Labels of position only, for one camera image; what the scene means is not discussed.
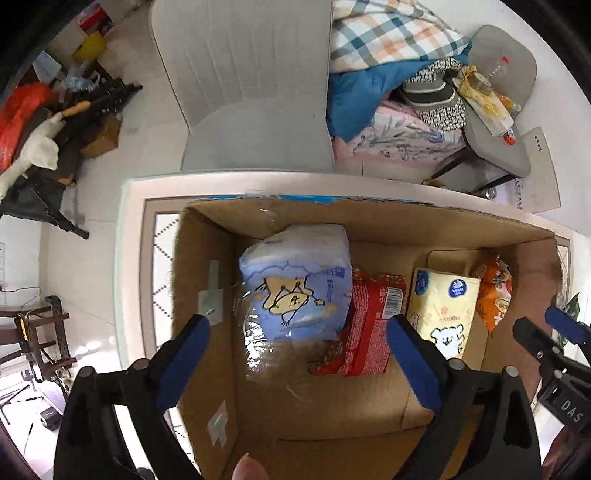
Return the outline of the fingertip of person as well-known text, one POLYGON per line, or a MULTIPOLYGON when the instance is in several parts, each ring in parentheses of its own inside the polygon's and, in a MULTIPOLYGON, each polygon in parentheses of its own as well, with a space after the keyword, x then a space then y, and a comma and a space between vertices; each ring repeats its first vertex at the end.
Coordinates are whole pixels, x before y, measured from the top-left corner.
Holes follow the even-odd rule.
POLYGON ((245 454, 238 460, 233 469, 231 480, 269 480, 263 464, 253 459, 249 454, 245 454))

